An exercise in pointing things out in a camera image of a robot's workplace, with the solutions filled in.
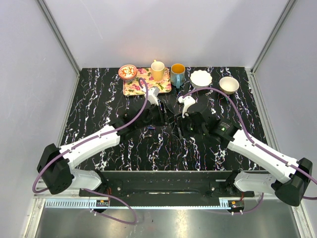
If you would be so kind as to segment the yellow mug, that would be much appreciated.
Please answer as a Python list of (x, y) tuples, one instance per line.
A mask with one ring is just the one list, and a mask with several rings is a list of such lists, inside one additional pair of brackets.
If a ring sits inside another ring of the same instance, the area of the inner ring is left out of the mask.
[(155, 81), (161, 81), (164, 76), (165, 65), (161, 61), (154, 60), (151, 64), (151, 74)]

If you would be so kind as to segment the blue mug orange inside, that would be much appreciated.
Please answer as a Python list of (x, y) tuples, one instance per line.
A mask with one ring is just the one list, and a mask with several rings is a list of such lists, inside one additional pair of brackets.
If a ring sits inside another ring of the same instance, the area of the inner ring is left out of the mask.
[(185, 66), (176, 63), (171, 66), (170, 68), (170, 81), (173, 86), (175, 86), (177, 89), (180, 89), (180, 87), (183, 85), (185, 81)]

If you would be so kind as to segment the cream bowl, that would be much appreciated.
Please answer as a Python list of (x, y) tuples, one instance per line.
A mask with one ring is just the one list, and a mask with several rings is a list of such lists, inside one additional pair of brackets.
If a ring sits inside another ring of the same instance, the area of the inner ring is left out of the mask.
[(240, 84), (235, 78), (226, 76), (220, 79), (219, 86), (222, 92), (231, 95), (239, 89)]

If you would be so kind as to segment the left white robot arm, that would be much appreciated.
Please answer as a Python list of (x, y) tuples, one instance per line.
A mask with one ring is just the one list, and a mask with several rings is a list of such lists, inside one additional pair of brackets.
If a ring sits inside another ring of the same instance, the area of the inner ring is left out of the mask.
[(107, 183), (96, 171), (77, 169), (77, 166), (95, 154), (119, 145), (129, 139), (138, 129), (165, 126), (174, 121), (173, 111), (164, 102), (141, 107), (136, 113), (125, 113), (113, 123), (105, 125), (97, 132), (58, 148), (50, 144), (44, 148), (37, 165), (41, 178), (50, 194), (56, 195), (69, 188), (88, 188), (96, 196), (107, 191)]

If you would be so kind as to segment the floral rectangular tray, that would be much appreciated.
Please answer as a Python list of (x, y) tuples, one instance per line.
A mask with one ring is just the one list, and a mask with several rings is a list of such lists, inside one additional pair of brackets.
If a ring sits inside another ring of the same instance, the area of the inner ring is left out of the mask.
[(169, 93), (171, 91), (169, 68), (165, 67), (163, 79), (161, 81), (154, 80), (150, 68), (139, 68), (137, 69), (135, 79), (129, 82), (123, 82), (122, 92), (124, 96), (138, 96), (145, 94), (143, 89), (139, 86), (139, 78), (145, 79), (148, 88), (156, 86), (159, 89), (159, 93)]

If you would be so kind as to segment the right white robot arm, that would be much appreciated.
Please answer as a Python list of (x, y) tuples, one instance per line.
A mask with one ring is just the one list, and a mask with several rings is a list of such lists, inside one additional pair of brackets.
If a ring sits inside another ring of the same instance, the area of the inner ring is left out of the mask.
[(219, 193), (230, 196), (251, 191), (268, 193), (290, 206), (300, 205), (310, 183), (313, 168), (310, 160), (296, 160), (281, 154), (227, 119), (205, 119), (201, 113), (178, 115), (176, 128), (180, 137), (201, 135), (252, 160), (267, 171), (265, 174), (233, 171), (219, 183)]

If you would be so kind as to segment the small red patterned bowl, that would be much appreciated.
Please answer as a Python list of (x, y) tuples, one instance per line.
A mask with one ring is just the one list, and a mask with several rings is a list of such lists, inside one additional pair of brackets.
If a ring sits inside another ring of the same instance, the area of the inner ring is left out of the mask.
[(126, 64), (123, 65), (119, 71), (118, 75), (123, 80), (130, 80), (137, 75), (137, 68), (134, 65)]

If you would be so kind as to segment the white scalloped plate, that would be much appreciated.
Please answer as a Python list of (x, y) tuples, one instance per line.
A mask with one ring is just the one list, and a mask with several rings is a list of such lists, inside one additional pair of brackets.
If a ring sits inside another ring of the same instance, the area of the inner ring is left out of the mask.
[(209, 87), (212, 83), (212, 76), (204, 70), (196, 70), (190, 76), (190, 82), (195, 89)]

